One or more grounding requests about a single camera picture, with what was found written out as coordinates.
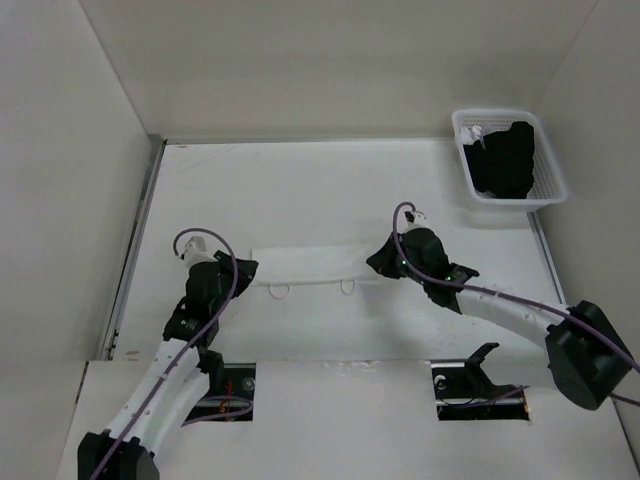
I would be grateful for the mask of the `white tank top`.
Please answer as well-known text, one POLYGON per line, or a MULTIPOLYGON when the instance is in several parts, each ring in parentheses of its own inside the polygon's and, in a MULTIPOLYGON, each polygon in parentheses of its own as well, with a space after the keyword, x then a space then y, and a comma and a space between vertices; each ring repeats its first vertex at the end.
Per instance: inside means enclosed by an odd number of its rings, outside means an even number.
POLYGON ((328 284, 351 296, 360 284, 383 281, 366 264, 373 253, 372 245, 362 243, 253 249, 251 259, 259 266, 250 286, 267 288, 277 300, 283 300, 294 286, 328 284))

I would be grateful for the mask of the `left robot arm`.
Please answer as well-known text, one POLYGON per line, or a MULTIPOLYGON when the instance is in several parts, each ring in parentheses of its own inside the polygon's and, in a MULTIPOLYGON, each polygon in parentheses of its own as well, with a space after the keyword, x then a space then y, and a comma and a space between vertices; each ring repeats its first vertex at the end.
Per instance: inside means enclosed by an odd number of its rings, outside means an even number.
POLYGON ((224 361, 210 345, 218 319, 258 270, 255 260, 190 244, 185 294, 165 325, 143 380, 100 433, 87 433, 77 449, 80 479, 157 479, 159 458, 202 398, 224 387, 224 361))

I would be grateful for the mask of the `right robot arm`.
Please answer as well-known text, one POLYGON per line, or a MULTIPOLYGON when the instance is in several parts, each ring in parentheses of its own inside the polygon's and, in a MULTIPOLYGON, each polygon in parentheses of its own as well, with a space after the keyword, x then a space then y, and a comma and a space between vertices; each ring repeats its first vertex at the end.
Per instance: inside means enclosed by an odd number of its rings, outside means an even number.
POLYGON ((436 305, 502 327, 545 353, 543 378, 573 404, 596 410, 639 364, 597 305, 550 306, 486 287, 478 271, 449 260, 438 236, 393 233, 366 260, 378 275, 410 279, 436 305))

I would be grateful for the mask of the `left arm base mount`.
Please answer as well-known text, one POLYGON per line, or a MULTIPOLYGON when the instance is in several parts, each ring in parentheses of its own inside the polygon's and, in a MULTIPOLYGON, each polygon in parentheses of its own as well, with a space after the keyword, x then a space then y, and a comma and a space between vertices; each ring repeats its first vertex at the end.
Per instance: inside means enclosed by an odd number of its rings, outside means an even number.
POLYGON ((226 364, 220 379, 198 403, 198 414, 221 415, 219 421, 252 421, 255 391, 255 364, 226 364))

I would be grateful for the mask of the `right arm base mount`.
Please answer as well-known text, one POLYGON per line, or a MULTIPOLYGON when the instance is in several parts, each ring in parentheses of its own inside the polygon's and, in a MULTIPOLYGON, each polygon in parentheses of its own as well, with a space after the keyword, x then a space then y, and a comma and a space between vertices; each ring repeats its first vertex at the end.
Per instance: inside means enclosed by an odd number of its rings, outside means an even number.
POLYGON ((494 384, 482 369, 499 343, 485 343, 464 359, 431 363, 436 414, 439 421, 528 421, 526 386, 494 384))

